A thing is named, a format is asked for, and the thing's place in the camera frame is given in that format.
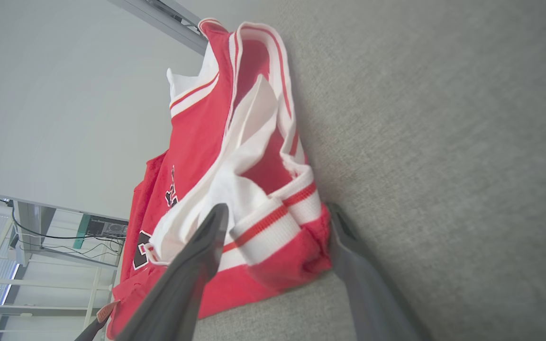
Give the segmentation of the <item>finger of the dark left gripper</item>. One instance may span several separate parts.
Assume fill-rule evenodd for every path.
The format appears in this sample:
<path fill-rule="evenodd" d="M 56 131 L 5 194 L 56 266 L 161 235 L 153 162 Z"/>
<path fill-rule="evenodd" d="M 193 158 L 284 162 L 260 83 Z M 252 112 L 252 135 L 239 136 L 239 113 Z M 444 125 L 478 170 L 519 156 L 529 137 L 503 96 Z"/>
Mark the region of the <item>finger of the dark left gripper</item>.
<path fill-rule="evenodd" d="M 106 325 L 108 319 L 103 319 L 103 320 L 99 320 L 99 319 L 94 319 L 75 339 L 74 341 L 93 341 L 96 337 L 96 335 L 98 334 L 98 332 L 100 332 L 100 330 L 102 330 L 102 328 L 104 328 L 104 326 Z"/>

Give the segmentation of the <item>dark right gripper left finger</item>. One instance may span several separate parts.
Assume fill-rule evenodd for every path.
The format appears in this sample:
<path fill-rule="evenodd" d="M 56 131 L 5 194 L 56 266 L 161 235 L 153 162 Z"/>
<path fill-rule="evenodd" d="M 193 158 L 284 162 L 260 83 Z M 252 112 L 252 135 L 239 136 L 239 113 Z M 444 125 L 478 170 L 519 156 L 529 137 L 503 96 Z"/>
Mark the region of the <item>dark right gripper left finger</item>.
<path fill-rule="evenodd" d="M 216 204 L 182 252 L 167 266 L 117 341 L 191 341 L 206 284 L 218 272 L 229 224 Z"/>

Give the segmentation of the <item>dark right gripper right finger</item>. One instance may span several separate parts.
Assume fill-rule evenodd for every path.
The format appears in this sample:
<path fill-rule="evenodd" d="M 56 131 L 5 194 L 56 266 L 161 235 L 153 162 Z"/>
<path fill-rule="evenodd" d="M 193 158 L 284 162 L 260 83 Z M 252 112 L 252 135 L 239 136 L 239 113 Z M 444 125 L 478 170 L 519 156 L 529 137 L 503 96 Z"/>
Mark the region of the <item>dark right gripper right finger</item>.
<path fill-rule="evenodd" d="M 431 341 L 405 296 L 338 204 L 328 204 L 332 269 L 343 281 L 359 341 Z"/>

